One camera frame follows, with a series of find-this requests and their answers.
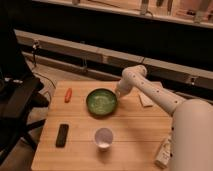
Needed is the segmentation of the white rounded arm tip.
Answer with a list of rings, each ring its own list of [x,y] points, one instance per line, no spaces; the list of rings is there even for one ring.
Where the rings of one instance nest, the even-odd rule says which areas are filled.
[[[124,80],[120,80],[115,88],[115,94],[118,98],[122,98],[130,92],[130,85]]]

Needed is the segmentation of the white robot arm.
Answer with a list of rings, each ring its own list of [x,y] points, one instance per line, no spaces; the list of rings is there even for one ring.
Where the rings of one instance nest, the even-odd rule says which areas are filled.
[[[136,87],[172,117],[170,171],[213,171],[213,105],[158,87],[146,75],[143,65],[125,68],[116,95],[122,98]]]

